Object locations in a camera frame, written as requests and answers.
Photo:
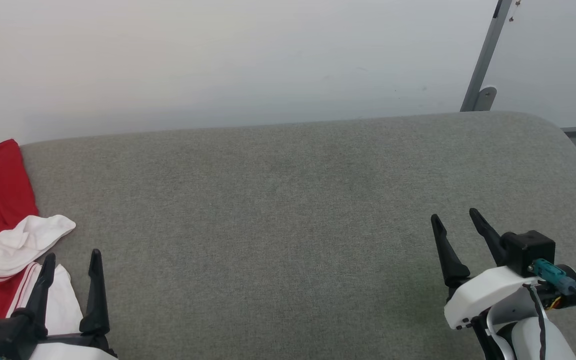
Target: robotic arm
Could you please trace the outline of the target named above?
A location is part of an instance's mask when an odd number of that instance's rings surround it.
[[[546,310],[576,306],[576,272],[553,265],[555,242],[537,231],[499,235],[477,209],[470,209],[496,268],[471,278],[446,237],[437,214],[430,222],[448,299],[450,328],[472,328],[486,360],[576,360]]]

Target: teal connector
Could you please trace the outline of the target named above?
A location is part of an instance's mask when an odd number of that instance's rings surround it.
[[[551,264],[548,260],[537,259],[528,267],[528,270],[548,283],[553,284],[565,296],[569,296],[572,293],[570,287],[576,287],[576,281],[566,276],[566,271]]]

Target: white cloth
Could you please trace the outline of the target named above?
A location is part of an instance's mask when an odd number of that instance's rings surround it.
[[[12,230],[3,230],[0,232],[0,277],[23,271],[74,228],[75,223],[63,215],[49,218],[29,215]]]
[[[6,314],[10,315],[17,308],[27,305],[33,287],[39,277],[42,267],[34,264],[28,274],[27,285],[22,285],[17,290],[10,308]],[[75,297],[75,291],[71,285],[71,275],[61,264],[54,269],[54,279],[48,290],[48,303],[46,305],[46,329],[48,335],[73,334],[80,332],[80,321],[83,315],[80,304]]]

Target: gray sofa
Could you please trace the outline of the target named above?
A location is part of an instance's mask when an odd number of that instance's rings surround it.
[[[430,216],[473,274],[468,210],[576,269],[576,148],[515,112],[63,139],[22,147],[82,306],[103,255],[122,360],[482,359],[450,330]],[[553,310],[576,353],[576,307]]]

